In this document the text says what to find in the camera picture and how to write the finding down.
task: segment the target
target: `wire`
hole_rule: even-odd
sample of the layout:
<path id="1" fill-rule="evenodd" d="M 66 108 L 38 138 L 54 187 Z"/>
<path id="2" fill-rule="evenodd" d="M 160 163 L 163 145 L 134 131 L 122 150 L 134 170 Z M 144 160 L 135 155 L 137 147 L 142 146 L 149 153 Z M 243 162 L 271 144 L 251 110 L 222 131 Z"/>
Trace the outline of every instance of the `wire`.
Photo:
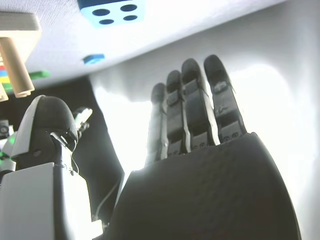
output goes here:
<path id="1" fill-rule="evenodd" d="M 75 168 L 76 168 L 76 173 L 79 174 L 79 167 L 78 167 L 78 165 L 76 164 L 76 161 L 74 160 L 74 158 L 73 158 L 72 156 L 71 156 L 71 160 L 73 161 L 74 166 L 75 166 Z"/>
<path id="2" fill-rule="evenodd" d="M 105 201 L 111 196 L 111 194 L 115 191 L 116 187 L 118 186 L 118 184 L 120 183 L 120 180 L 118 180 L 114 186 L 111 188 L 111 190 L 108 192 L 108 194 L 104 197 L 104 199 L 102 199 L 102 201 L 100 202 L 100 204 L 98 205 L 98 207 L 96 208 L 96 212 L 94 215 L 95 220 L 98 220 L 98 214 L 99 211 L 102 207 L 102 205 L 105 203 Z"/>

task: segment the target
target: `light blue block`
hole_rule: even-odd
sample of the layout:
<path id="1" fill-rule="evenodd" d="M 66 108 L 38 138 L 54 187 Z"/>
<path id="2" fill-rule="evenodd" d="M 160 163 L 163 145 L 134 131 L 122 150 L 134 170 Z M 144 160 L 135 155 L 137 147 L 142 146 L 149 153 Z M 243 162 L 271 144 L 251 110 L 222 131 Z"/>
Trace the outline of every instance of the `light blue block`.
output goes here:
<path id="1" fill-rule="evenodd" d="M 92 6 L 80 6 L 82 14 L 95 28 L 142 22 L 146 0 L 122 0 Z"/>
<path id="2" fill-rule="evenodd" d="M 83 62 L 85 65 L 93 65 L 103 61 L 104 59 L 105 59 L 105 55 L 103 54 L 93 54 L 93 55 L 86 56 L 83 59 Z"/>
<path id="3" fill-rule="evenodd" d="M 5 70 L 0 70 L 0 77 L 7 77 L 8 73 Z"/>

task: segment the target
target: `yellow block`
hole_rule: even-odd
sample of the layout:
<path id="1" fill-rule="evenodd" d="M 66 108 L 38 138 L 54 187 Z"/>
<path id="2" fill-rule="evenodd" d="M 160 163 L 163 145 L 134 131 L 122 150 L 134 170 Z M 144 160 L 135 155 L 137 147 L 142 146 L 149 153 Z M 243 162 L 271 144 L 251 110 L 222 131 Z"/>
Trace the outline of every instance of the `yellow block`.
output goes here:
<path id="1" fill-rule="evenodd" d="M 10 79 L 8 76 L 0 76 L 0 83 L 1 84 L 9 84 L 10 83 Z"/>

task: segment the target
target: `back of robotic hand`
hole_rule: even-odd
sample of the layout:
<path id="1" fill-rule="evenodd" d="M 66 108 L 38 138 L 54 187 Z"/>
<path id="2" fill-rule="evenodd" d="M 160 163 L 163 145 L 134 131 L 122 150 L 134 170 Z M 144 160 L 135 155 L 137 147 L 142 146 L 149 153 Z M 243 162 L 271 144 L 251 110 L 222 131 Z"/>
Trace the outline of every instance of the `back of robotic hand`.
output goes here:
<path id="1" fill-rule="evenodd" d="M 300 240 L 268 150 L 247 133 L 224 65 L 194 59 L 157 84 L 145 168 L 131 173 L 108 240 Z"/>
<path id="2" fill-rule="evenodd" d="M 87 183 L 73 169 L 78 132 L 66 103 L 36 97 L 15 134 L 2 149 L 15 171 L 1 179 L 0 240 L 92 239 Z"/>

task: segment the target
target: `gray wall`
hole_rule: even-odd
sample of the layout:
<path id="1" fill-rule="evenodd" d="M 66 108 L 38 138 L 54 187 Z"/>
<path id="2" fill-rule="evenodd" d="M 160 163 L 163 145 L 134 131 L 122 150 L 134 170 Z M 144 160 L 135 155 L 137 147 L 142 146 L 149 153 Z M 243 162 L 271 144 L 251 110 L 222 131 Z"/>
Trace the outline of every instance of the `gray wall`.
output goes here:
<path id="1" fill-rule="evenodd" d="M 320 236 L 318 9 L 320 2 L 317 0 L 282 3 L 96 72 L 90 79 L 94 89 L 102 87 L 131 101 L 147 101 L 153 86 L 165 82 L 168 73 L 181 69 L 188 58 L 195 58 L 202 64 L 208 55 L 216 54 L 230 76 L 257 64 L 272 67 L 289 88 L 290 114 L 283 119 L 282 107 L 287 107 L 289 102 L 279 102 L 278 114 L 274 115 L 257 106 L 260 116 L 256 119 L 263 123 L 268 119 L 270 124 L 280 125 L 268 135 L 273 147 L 283 150 L 280 158 L 273 158 L 295 206 L 302 239 L 315 240 Z M 256 77 L 257 84 L 265 77 L 262 72 L 259 74 L 251 76 Z M 283 84 L 272 80 L 273 90 L 264 93 L 270 102 Z"/>

